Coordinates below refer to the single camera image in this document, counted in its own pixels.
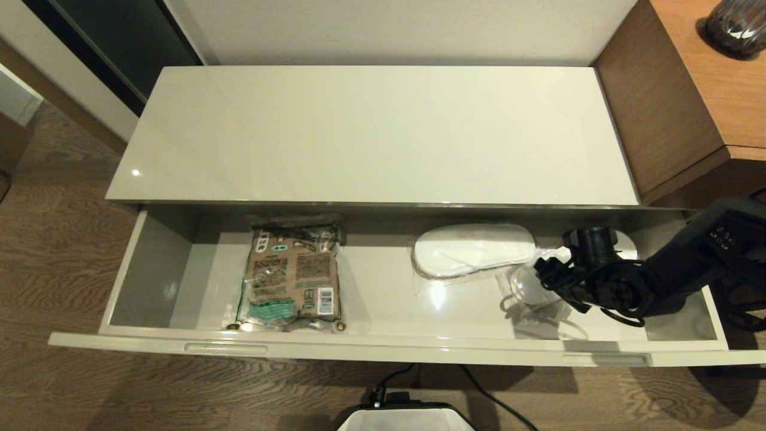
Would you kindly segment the white slippers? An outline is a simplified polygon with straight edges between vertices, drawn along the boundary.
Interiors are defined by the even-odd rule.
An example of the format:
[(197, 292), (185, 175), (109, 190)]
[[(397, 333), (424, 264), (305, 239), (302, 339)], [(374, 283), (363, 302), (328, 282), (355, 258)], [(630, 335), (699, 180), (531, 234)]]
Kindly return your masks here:
[(463, 223), (420, 234), (408, 251), (413, 291), (420, 296), (524, 265), (537, 256), (539, 246), (519, 224)]
[[(618, 237), (618, 242), (615, 245), (615, 250), (619, 256), (618, 258), (637, 261), (636, 251), (628, 250), (628, 256), (624, 256), (623, 246), (626, 244), (626, 235), (616, 231), (616, 237)], [(574, 308), (561, 300), (558, 295), (546, 291), (541, 286), (539, 279), (534, 273), (534, 263), (540, 257), (544, 259), (557, 257), (561, 262), (567, 262), (571, 259), (571, 253), (562, 244), (556, 249), (537, 254), (532, 262), (521, 265), (498, 278), (498, 283), (507, 291), (503, 298), (503, 305), (509, 306), (520, 317), (521, 321), (526, 324), (556, 319), (561, 320), (568, 311), (575, 311)]]

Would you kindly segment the beige cabinet drawer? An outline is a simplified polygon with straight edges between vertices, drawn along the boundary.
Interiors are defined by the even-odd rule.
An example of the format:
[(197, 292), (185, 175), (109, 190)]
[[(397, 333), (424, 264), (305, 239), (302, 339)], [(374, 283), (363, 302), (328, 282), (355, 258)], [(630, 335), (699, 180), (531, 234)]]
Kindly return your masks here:
[[(341, 327), (230, 329), (257, 216), (339, 213)], [(522, 324), (496, 272), (430, 281), (411, 264), (414, 241), (463, 223), (520, 224), (540, 248), (574, 228), (610, 226), (641, 257), (686, 226), (673, 210), (619, 207), (294, 207), (146, 204), (94, 335), (54, 332), (54, 346), (268, 359), (512, 366), (766, 365), (766, 347), (737, 349), (709, 289), (676, 315), (632, 328), (597, 310), (561, 310)]]

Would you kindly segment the brown printed snack bag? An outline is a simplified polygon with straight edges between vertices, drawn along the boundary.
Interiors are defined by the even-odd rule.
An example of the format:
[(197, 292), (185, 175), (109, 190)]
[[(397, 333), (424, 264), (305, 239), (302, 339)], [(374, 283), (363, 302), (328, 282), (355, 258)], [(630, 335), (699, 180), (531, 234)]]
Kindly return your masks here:
[(230, 330), (338, 333), (339, 214), (251, 215), (253, 239)]

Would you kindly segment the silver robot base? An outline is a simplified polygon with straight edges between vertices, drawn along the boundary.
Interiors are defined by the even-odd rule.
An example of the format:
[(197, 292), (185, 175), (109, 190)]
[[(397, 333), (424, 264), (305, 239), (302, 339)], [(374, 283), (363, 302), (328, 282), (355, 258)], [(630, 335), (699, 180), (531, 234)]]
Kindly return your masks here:
[(479, 431), (447, 403), (358, 408), (334, 431)]

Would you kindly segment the brown wooden side table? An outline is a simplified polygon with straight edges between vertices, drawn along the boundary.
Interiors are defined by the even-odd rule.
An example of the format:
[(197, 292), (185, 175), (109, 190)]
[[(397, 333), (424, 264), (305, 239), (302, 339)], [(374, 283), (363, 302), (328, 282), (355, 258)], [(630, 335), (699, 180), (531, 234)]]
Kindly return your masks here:
[(592, 63), (639, 202), (707, 208), (766, 187), (766, 52), (706, 41), (720, 0), (637, 0)]

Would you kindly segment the dark round vase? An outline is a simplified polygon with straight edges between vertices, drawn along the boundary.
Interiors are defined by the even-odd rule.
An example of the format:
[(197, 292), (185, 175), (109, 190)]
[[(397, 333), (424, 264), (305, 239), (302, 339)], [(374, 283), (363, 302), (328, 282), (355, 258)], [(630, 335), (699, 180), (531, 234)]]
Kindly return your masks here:
[(728, 56), (756, 57), (766, 51), (766, 0), (720, 0), (703, 30), (711, 45)]

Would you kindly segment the dark glass door panel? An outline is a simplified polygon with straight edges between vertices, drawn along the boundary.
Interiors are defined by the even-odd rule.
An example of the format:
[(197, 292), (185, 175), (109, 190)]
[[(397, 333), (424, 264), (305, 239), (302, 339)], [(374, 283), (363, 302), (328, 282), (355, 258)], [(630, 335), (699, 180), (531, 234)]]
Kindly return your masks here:
[(201, 66), (169, 0), (22, 0), (140, 116), (166, 66)]

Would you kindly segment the brown wooden baseboard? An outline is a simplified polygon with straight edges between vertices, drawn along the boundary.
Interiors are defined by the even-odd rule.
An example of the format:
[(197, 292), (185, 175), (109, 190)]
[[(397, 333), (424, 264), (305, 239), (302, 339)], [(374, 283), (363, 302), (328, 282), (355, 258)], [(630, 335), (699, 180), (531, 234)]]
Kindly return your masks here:
[(98, 118), (50, 81), (33, 63), (22, 56), (6, 40), (0, 37), (0, 63), (21, 79), (44, 100), (57, 107), (77, 125), (105, 144), (118, 155), (125, 153), (127, 142), (107, 128)]

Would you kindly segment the pale grey panel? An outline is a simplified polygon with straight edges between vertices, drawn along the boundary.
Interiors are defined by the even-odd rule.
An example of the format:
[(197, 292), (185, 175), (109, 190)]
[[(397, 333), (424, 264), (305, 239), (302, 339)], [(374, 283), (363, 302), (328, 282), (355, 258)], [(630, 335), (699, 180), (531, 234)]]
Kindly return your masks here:
[(0, 113), (29, 126), (43, 102), (43, 96), (0, 63)]

